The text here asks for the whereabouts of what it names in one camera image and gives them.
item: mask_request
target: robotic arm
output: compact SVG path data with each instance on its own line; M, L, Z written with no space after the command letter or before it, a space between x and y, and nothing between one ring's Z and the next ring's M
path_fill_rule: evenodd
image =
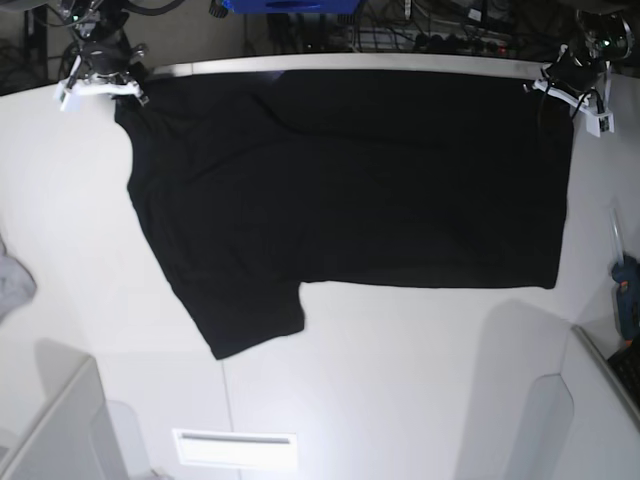
M56 98L63 111L73 109L81 97L109 94L132 95L144 105L148 98L139 80L147 72L138 60L147 47L132 47L124 32L129 12L161 15L185 0L173 0L160 8L144 8L129 0L61 0L49 10L58 23L71 32L77 56L69 77L58 83ZM0 10L24 11L43 4L42 0L0 0Z
M533 88L559 98L583 112L587 131L600 137L614 131L609 110L611 64L631 54L635 38L622 9L632 0L560 0L576 10L578 34L563 45L558 58L542 69Z

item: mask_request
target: gray cloth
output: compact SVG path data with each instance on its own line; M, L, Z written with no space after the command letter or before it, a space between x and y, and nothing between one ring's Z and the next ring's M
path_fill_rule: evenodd
M31 300L35 293L33 278L15 258L7 256L0 239L0 320Z

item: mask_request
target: electronic equipment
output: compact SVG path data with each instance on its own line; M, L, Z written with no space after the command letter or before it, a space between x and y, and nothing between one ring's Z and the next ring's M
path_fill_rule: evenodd
M67 27L74 36L76 60L68 78L61 81L56 95L63 109L71 108L86 95L133 95L141 104L147 101L140 86L145 70L138 60L146 52L145 45L131 46L123 26L129 15L156 16L167 13L185 0L171 0L158 8L146 8L130 0L59 0L57 8L50 7L58 18L56 26ZM442 20L433 19L423 6L437 5L454 15L455 28ZM396 51L401 42L409 40L415 53L456 53L517 58L516 51L494 26L510 21L509 5L512 0L398 0L404 25L394 23L376 25L377 13L367 0L211 0L209 12L224 18L230 10L239 13L284 13L302 19L305 13L341 14L347 23L357 25L351 38L344 42L355 51L373 47L380 51L381 43L391 45ZM613 114L608 109L612 62L629 56L635 43L627 9L635 0L559 0L575 9L572 25L574 33L558 49L557 58L542 70L542 76L532 87L544 96L559 98L575 108L575 114L583 112L587 117L587 130L594 135L614 129ZM0 10L21 11L44 3L43 0L0 0ZM421 29L414 17L428 20L429 33ZM360 20L370 17L370 28L360 28ZM281 22L285 29L291 22ZM302 51L331 51L326 37L333 34L326 22L301 21L303 27L315 29L310 35L305 28L296 26L294 32L303 41ZM416 27L420 33L410 31ZM291 32L284 32L281 44L292 43ZM534 34L518 34L522 38L540 37Z

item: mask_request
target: black object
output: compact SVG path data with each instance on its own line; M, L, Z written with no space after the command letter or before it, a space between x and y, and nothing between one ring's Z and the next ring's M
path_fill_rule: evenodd
M594 68L579 66L569 50L566 50L562 57L545 71L549 78L556 81L556 84L562 84L566 86L565 89L568 92L578 94L593 88L604 72L599 65Z
M556 281L573 126L519 80L292 71L120 103L142 230L216 358L304 328L300 282Z
M108 76L126 71L133 52L124 30L118 29L99 42L86 42L81 55L94 72Z
M633 342L630 347L613 355L609 365L640 407L640 342Z

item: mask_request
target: white clamp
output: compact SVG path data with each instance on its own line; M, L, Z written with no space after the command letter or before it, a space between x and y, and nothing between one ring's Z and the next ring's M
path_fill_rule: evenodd
M608 92L610 89L610 79L606 80L605 85L605 98L603 100L604 112L598 113L596 104L592 104L591 100L593 95L591 93L584 94L582 102L580 99L574 98L564 90L549 87L549 82L546 79L538 79L533 83L533 88L542 92L547 92L547 95L558 98L565 103L568 103L573 108L580 108L580 111L585 114L587 131L600 137L605 132L614 131L613 112L608 107Z
M133 95L143 105L147 102L147 97L138 82L127 74L120 76L126 80L126 83L123 84L113 83L112 77L101 77L97 74L93 74L86 79L78 79L76 75L81 63L82 58L80 56L76 57L69 78L61 80L56 85L54 100L60 102L61 111L77 110L82 97L95 95Z

